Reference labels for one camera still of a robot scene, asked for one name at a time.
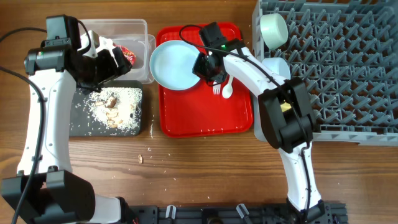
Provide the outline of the white plastic fork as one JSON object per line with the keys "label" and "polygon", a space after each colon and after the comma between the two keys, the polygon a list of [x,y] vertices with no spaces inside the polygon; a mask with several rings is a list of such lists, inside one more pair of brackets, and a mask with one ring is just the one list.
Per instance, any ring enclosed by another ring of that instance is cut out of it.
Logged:
{"label": "white plastic fork", "polygon": [[216,85],[213,85],[213,94],[219,95],[220,92],[221,92],[221,85],[219,83]]}

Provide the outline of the white napkin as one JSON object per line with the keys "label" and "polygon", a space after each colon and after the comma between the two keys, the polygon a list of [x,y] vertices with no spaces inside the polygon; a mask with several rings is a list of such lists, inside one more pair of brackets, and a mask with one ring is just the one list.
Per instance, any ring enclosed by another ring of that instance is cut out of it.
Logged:
{"label": "white napkin", "polygon": [[112,55],[115,48],[116,46],[111,39],[99,36],[99,47],[96,48],[97,54],[102,50],[107,50]]}

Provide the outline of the white plastic spoon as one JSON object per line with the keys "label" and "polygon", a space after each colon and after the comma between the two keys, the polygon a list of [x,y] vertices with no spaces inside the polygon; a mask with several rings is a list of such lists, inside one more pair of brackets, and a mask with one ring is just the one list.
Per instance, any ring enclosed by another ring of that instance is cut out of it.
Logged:
{"label": "white plastic spoon", "polygon": [[232,82],[233,82],[234,77],[232,75],[229,76],[227,84],[223,87],[222,90],[222,97],[225,99],[228,99],[231,97],[233,94],[233,87],[232,87]]}

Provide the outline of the large light blue plate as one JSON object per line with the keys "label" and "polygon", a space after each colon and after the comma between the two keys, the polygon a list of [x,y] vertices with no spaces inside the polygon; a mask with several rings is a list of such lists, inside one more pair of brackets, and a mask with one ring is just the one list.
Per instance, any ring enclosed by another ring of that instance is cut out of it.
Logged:
{"label": "large light blue plate", "polygon": [[150,71],[155,81],[169,90],[187,90],[200,78],[193,66],[200,51],[182,41],[170,40],[160,44],[150,57]]}

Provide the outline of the red snack wrapper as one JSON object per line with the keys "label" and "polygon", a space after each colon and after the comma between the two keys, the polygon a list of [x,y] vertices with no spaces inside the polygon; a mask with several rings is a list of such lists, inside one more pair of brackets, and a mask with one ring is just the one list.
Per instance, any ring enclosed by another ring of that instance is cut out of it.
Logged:
{"label": "red snack wrapper", "polygon": [[131,63],[131,65],[134,65],[136,62],[136,55],[130,51],[128,48],[122,46],[122,45],[117,45],[114,44],[115,47],[119,47],[124,54],[124,56],[127,58],[127,60]]}

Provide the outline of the small light blue bowl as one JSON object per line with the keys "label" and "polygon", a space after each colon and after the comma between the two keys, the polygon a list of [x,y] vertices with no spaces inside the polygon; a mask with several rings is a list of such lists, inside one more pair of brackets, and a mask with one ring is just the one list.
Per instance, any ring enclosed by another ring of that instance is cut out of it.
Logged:
{"label": "small light blue bowl", "polygon": [[290,67],[283,58],[264,58],[262,64],[265,65],[270,71],[283,76],[286,79],[291,79]]}

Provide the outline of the mint green bowl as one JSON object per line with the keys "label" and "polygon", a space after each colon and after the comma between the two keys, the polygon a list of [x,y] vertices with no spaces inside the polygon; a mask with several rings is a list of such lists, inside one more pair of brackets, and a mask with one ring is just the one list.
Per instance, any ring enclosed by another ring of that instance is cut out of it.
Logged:
{"label": "mint green bowl", "polygon": [[280,14],[261,16],[260,28],[264,43],[269,50],[275,50],[287,42],[289,36],[287,24]]}

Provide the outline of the yellow plastic cup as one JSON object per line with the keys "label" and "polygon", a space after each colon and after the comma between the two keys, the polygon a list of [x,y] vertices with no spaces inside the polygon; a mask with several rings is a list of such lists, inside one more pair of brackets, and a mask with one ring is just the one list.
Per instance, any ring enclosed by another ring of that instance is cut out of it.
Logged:
{"label": "yellow plastic cup", "polygon": [[283,112],[286,112],[292,108],[292,106],[289,103],[282,103],[280,105],[280,108]]}

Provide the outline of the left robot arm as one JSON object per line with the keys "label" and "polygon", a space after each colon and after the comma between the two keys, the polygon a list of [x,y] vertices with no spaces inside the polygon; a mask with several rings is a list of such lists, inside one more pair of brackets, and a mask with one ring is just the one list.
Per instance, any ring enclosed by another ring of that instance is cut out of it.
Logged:
{"label": "left robot arm", "polygon": [[96,195],[72,172],[70,112],[77,88],[100,91],[132,67],[110,40],[72,16],[49,16],[47,38],[28,52],[21,79],[30,87],[27,137],[15,177],[1,183],[13,220],[26,223],[137,223],[122,197]]}

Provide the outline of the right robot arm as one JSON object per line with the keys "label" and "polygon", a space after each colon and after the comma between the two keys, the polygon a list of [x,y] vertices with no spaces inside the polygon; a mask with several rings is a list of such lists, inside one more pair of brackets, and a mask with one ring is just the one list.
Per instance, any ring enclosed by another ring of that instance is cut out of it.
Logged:
{"label": "right robot arm", "polygon": [[282,158],[287,200],[297,215],[313,213],[322,201],[311,158],[318,124],[306,84],[301,78],[272,72],[243,41],[228,40],[216,22],[200,27],[198,33],[205,52],[198,55],[194,74],[208,85],[220,85],[234,77],[257,97],[263,135]]}

